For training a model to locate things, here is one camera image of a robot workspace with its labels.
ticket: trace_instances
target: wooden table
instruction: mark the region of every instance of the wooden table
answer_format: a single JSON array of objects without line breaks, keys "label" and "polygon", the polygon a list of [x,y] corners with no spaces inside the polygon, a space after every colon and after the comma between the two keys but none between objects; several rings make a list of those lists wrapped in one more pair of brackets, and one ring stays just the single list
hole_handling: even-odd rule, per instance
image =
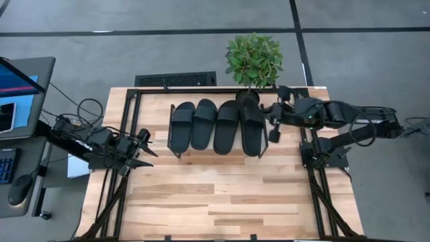
[{"label": "wooden table", "polygon": [[[311,97],[329,99],[324,87],[308,90]],[[120,127],[126,92],[127,88],[111,89],[103,125]],[[274,93],[260,94],[260,102],[268,106],[276,97]],[[130,174],[120,239],[164,239],[165,235],[172,235],[172,239],[249,239],[251,234],[259,239],[318,238],[308,175],[298,148],[298,128],[282,126],[280,142],[270,143],[261,159],[243,153],[240,127],[227,156],[217,155],[212,141],[205,151],[190,147],[181,159],[167,148],[170,105],[185,101],[197,105],[202,98],[219,107],[234,99],[234,94],[142,96],[137,131],[150,130],[150,148],[159,157],[141,154],[140,158],[154,167],[141,167]],[[133,107],[132,101],[126,130],[130,130]],[[318,135],[331,137],[337,131],[325,128]],[[326,171],[333,205],[351,228],[362,234],[349,178],[336,168]],[[104,173],[95,171],[90,176],[77,236],[95,219]],[[327,212],[321,206],[329,235]],[[113,211],[108,235],[113,233],[116,208]]]}]

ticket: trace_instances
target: potted plant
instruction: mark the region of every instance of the potted plant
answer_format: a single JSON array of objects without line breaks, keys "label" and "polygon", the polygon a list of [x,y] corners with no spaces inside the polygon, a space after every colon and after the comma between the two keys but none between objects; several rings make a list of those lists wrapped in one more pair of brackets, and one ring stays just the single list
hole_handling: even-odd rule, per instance
[{"label": "potted plant", "polygon": [[275,85],[275,80],[279,77],[277,72],[283,71],[281,65],[284,56],[280,53],[280,43],[271,38],[253,33],[236,36],[234,41],[228,41],[226,58],[230,66],[226,74],[234,73],[234,81],[248,87],[248,91],[244,92],[248,97],[252,95],[258,98],[256,92],[251,94],[252,85],[260,89]]}]

